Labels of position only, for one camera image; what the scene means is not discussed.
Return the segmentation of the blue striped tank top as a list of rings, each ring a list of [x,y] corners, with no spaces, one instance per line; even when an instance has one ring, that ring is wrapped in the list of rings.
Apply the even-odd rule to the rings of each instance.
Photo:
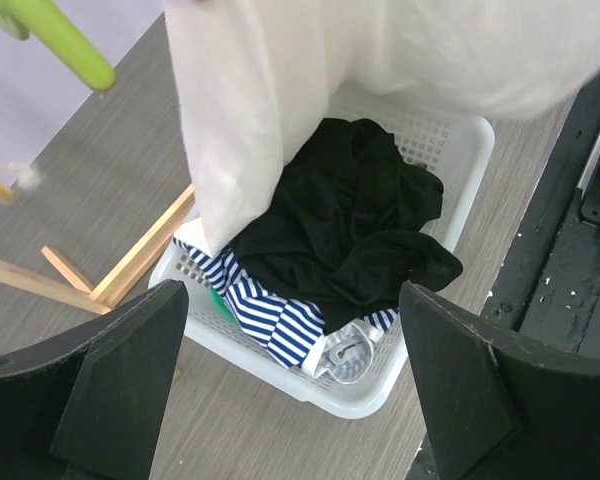
[[[243,333],[281,366],[298,367],[313,379],[326,375],[340,384],[359,382],[371,367],[376,344],[399,313],[397,308],[380,310],[326,335],[315,304],[265,289],[238,265],[230,249],[211,258],[179,239],[174,244],[200,269],[203,282],[224,298]]]

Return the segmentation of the green tank top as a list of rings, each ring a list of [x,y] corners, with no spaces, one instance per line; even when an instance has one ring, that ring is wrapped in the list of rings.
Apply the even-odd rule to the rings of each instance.
[[[224,298],[213,288],[209,289],[209,293],[211,300],[218,312],[221,313],[230,324],[238,326],[238,322],[236,321],[230,309],[227,307]]]

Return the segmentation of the lime green hanger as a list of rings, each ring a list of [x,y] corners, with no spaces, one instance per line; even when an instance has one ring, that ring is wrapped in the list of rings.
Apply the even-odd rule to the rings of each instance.
[[[92,91],[117,81],[113,66],[50,0],[0,0],[0,30],[25,41],[33,34]]]

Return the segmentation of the white tank top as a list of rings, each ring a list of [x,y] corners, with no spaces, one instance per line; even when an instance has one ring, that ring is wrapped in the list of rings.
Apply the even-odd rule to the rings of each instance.
[[[600,1],[168,1],[208,255],[268,208],[345,83],[463,115],[535,116],[600,72]]]

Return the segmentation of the wooden clothes rack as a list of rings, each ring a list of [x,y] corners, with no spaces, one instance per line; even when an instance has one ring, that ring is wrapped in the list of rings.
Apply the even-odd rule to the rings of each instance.
[[[61,280],[0,259],[0,284],[88,312],[108,313],[158,260],[194,202],[191,185],[173,194],[169,204],[155,196],[140,199],[129,195],[123,202],[114,202],[103,216],[110,233],[104,221],[80,228],[82,238],[104,242],[94,255],[96,268],[103,275],[96,284],[66,258],[63,249],[49,243],[40,248],[40,255]]]

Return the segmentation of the black tank top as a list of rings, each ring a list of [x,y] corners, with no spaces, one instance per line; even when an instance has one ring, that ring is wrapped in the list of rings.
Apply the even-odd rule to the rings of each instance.
[[[406,281],[440,291],[460,276],[461,261],[422,231],[440,217],[443,193],[374,121],[327,118],[230,248],[264,288],[315,304],[331,334],[397,307]]]

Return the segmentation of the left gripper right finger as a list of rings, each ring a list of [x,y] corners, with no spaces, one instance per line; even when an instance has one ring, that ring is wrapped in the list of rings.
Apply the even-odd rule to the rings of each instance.
[[[454,362],[434,389],[417,386],[442,479],[600,479],[600,360],[548,346],[482,319],[419,285],[403,299],[458,324],[488,351],[488,367]]]

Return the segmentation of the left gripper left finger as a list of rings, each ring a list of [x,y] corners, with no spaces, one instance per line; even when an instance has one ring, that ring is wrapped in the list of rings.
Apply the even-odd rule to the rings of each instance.
[[[149,477],[187,320],[167,280],[0,356],[0,479]]]

